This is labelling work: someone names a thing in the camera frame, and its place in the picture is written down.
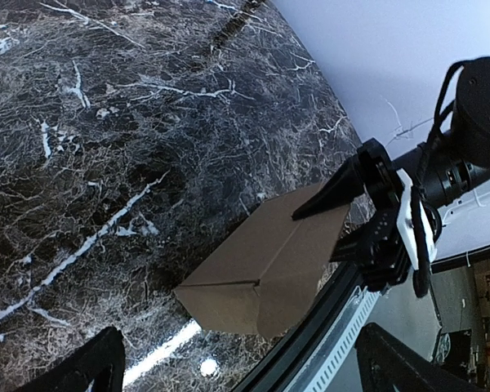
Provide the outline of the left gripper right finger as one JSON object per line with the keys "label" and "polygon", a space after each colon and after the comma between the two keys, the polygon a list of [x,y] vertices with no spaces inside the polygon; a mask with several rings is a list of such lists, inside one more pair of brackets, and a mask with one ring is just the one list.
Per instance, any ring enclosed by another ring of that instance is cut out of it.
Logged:
{"label": "left gripper right finger", "polygon": [[364,326],[355,344],[364,391],[479,391],[436,367],[377,323]]}

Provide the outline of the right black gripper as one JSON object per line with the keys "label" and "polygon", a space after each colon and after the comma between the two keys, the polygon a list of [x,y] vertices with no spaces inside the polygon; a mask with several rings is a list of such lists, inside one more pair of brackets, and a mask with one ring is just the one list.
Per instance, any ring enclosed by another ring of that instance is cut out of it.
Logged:
{"label": "right black gripper", "polygon": [[369,291],[403,283],[411,261],[396,227],[403,185],[383,145],[363,143],[356,157],[347,158],[332,178],[293,213],[302,220],[350,204],[366,189],[375,207],[372,217],[340,238],[330,262],[356,265]]}

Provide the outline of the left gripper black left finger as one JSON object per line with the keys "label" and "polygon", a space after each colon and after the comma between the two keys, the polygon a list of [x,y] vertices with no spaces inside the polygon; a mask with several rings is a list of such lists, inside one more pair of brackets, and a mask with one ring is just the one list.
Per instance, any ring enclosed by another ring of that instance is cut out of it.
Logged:
{"label": "left gripper black left finger", "polygon": [[125,359],[122,333],[106,327],[58,366],[18,391],[120,391]]}

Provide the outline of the brown cardboard box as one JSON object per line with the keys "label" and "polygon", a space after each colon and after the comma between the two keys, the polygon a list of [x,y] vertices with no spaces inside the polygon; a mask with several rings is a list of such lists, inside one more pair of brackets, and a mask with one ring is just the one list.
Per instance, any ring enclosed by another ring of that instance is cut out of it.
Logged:
{"label": "brown cardboard box", "polygon": [[304,318],[350,209],[343,204],[293,220],[292,213],[321,187],[264,201],[176,287],[201,328],[270,339]]}

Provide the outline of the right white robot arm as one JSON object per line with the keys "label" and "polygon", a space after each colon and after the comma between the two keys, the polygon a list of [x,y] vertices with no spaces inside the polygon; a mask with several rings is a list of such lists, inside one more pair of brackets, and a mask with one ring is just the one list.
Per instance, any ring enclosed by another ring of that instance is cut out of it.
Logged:
{"label": "right white robot arm", "polygon": [[452,64],[444,82],[456,83],[455,97],[439,96],[425,142],[396,159],[379,141],[364,142],[292,214],[303,220],[368,194],[375,213],[332,257],[353,261],[371,292],[411,279],[416,296],[425,296],[439,209],[490,180],[490,56]]}

